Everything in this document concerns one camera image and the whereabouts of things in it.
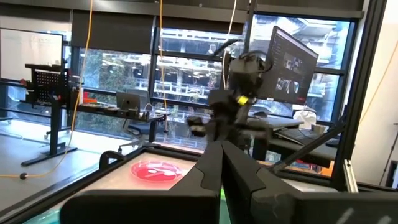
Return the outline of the black aluminium table frame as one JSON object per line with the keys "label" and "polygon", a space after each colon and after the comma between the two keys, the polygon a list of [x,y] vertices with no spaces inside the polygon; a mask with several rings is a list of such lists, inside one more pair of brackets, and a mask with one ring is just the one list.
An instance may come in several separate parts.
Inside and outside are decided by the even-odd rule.
{"label": "black aluminium table frame", "polygon": [[[358,50],[356,63],[353,65],[354,73],[346,108],[346,124],[336,155],[336,165],[333,169],[332,177],[328,180],[332,187],[339,188],[343,185],[342,162],[343,159],[348,159],[352,156],[360,119],[364,118],[364,100],[386,4],[387,0],[364,0],[366,17],[362,20],[362,28],[358,29],[355,40]],[[0,224],[24,223],[47,211],[52,205],[67,196],[71,196],[72,193],[87,187],[94,180],[100,180],[100,178],[110,174],[121,165],[123,165],[122,162],[114,162],[109,169],[97,170],[84,177],[76,175],[51,185],[41,192],[1,211]]]}

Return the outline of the black computer monitor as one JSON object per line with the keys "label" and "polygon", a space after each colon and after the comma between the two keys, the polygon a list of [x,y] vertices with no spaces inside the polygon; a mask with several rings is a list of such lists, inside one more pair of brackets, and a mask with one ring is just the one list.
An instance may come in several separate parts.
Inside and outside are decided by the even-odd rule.
{"label": "black computer monitor", "polygon": [[274,26],[266,57],[272,68],[262,75],[258,98],[304,105],[317,60],[315,51]]}

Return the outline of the black standing desk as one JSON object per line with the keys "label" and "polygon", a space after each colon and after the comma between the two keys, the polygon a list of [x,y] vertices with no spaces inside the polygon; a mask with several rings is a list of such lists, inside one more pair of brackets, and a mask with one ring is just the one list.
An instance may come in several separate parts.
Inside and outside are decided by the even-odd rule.
{"label": "black standing desk", "polygon": [[19,118],[8,118],[9,125],[6,127],[6,130],[9,134],[20,135],[23,139],[33,140],[37,138],[40,134],[43,134],[45,129],[49,129],[49,132],[46,134],[47,138],[45,140],[36,139],[37,143],[47,144],[48,149],[44,152],[38,153],[38,156],[32,159],[27,159],[26,161],[21,162],[22,167],[28,167],[34,164],[37,164],[42,161],[46,161],[52,159],[54,157],[60,156],[62,154],[66,154],[68,152],[76,151],[77,148],[67,146],[66,142],[58,141],[58,134],[62,130],[62,117],[63,114],[69,115],[70,118],[74,118],[78,111],[100,114],[105,116],[111,116],[115,118],[122,118],[124,120],[136,120],[143,121],[146,123],[152,123],[150,128],[149,141],[154,141],[155,138],[155,130],[158,122],[162,122],[166,119],[165,114],[156,115],[150,112],[140,112],[140,110],[121,110],[117,106],[100,106],[94,104],[83,104],[80,105],[78,102],[78,97],[76,96],[79,91],[72,90],[69,87],[69,96],[68,99],[65,100],[65,104],[61,103],[58,100],[53,99],[50,103],[29,103],[26,101],[27,90],[24,86],[26,80],[21,80],[19,83],[16,83],[14,80],[6,80],[0,79],[0,85],[12,86],[16,88],[24,89],[24,98],[18,102],[18,105],[27,105],[31,106],[40,106],[42,109],[49,109],[50,114],[45,115],[41,113],[31,113],[29,111],[23,111],[24,114],[29,115],[30,118],[36,118],[38,116],[42,116],[44,118],[49,119],[49,124],[46,126],[43,124],[38,124],[36,121],[21,121]]}

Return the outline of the black computer desk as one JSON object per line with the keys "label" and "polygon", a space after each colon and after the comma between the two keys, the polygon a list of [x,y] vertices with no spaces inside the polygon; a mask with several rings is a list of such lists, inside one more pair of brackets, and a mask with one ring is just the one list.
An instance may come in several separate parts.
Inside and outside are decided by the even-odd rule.
{"label": "black computer desk", "polygon": [[306,163],[316,164],[322,167],[329,167],[330,162],[335,160],[336,149],[328,147],[326,142],[341,133],[341,126],[330,129],[326,133],[319,135],[306,135],[308,141],[305,144],[299,143],[294,137],[283,136],[283,130],[295,131],[296,134],[303,136],[305,130],[300,130],[301,121],[290,118],[266,117],[262,118],[267,122],[266,139],[255,138],[252,150],[252,157],[263,161],[268,151],[276,152],[282,159],[293,155],[293,160],[303,160]]}

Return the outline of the silver aluminium bracket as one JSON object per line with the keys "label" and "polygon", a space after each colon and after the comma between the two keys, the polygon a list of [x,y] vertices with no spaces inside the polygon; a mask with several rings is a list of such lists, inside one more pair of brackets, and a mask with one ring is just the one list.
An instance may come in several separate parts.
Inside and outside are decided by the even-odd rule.
{"label": "silver aluminium bracket", "polygon": [[352,166],[350,160],[348,160],[348,159],[344,160],[343,170],[344,170],[345,181],[346,181],[346,186],[347,186],[348,192],[358,193],[359,192],[358,185],[357,185],[357,182],[355,179],[353,166]]}

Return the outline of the black perforated panel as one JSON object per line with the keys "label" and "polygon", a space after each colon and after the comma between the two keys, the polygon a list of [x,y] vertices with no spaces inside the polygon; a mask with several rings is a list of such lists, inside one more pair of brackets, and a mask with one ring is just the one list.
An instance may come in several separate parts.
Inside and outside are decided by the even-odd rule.
{"label": "black perforated panel", "polygon": [[24,86],[29,103],[50,103],[53,99],[65,104],[69,96],[68,75],[61,65],[25,64],[31,79]]}

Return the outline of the grey laptop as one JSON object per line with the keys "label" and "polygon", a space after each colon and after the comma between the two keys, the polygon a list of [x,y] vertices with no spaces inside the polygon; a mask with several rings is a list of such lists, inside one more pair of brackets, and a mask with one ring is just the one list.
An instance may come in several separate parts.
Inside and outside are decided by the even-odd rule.
{"label": "grey laptop", "polygon": [[132,93],[116,93],[116,104],[121,110],[140,110],[141,100],[139,95]]}

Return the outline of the black frame clamp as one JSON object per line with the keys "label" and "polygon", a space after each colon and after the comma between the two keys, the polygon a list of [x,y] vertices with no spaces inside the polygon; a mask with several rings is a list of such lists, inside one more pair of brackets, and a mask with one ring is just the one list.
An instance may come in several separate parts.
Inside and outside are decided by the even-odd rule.
{"label": "black frame clamp", "polygon": [[114,159],[115,162],[124,161],[126,158],[120,152],[105,151],[99,159],[99,170],[105,170],[111,167],[110,160]]}

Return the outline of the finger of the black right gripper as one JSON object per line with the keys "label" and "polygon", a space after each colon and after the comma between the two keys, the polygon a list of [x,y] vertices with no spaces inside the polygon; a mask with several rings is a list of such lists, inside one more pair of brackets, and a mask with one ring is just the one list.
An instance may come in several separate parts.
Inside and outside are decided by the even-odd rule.
{"label": "finger of the black right gripper", "polygon": [[216,141],[225,141],[228,138],[229,134],[229,126],[225,124],[216,124],[215,126],[215,134],[214,134],[214,142]]}
{"label": "finger of the black right gripper", "polygon": [[234,126],[226,127],[226,137],[225,139],[238,147],[240,150],[249,149],[249,139],[241,131]]}

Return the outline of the red translucent plastic plate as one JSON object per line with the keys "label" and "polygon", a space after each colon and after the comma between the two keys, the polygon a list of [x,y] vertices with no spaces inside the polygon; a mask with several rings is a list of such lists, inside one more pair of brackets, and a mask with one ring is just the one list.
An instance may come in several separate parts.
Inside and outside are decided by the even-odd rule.
{"label": "red translucent plastic plate", "polygon": [[130,168],[132,176],[146,182],[172,182],[183,177],[183,170],[164,161],[139,161]]}

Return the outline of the black keyboard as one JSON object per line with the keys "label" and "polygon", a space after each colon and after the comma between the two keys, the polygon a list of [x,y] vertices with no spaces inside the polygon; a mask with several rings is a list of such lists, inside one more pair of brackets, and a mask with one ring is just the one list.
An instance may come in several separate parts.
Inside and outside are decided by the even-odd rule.
{"label": "black keyboard", "polygon": [[295,142],[301,146],[306,146],[322,136],[322,134],[316,133],[310,129],[301,128],[279,129],[274,134],[280,138]]}

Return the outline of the large dark green plate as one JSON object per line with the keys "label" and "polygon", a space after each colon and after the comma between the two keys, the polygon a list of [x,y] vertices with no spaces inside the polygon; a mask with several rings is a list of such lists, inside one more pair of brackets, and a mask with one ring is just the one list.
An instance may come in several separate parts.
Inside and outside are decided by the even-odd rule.
{"label": "large dark green plate", "polygon": [[231,224],[229,219],[229,211],[226,203],[226,196],[224,189],[220,192],[220,220],[219,224]]}

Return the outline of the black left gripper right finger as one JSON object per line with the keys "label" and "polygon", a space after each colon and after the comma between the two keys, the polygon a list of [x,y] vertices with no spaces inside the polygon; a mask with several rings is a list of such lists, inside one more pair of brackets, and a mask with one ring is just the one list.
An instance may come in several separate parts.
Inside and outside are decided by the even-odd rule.
{"label": "black left gripper right finger", "polygon": [[221,145],[232,224],[398,224],[398,193],[302,192],[230,142]]}

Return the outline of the whiteboard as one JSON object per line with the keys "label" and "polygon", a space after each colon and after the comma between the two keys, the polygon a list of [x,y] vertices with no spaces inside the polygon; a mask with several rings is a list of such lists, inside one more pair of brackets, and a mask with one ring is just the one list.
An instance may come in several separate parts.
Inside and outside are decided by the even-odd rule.
{"label": "whiteboard", "polygon": [[0,78],[30,80],[26,64],[61,65],[63,36],[0,28]]}

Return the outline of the teal translucent plastic plate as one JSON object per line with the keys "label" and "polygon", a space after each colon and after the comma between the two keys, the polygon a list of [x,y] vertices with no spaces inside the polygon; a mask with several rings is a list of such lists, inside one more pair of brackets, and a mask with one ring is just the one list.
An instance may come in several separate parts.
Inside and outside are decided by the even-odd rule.
{"label": "teal translucent plastic plate", "polygon": [[23,224],[60,224],[59,213],[59,208],[53,208],[27,220]]}

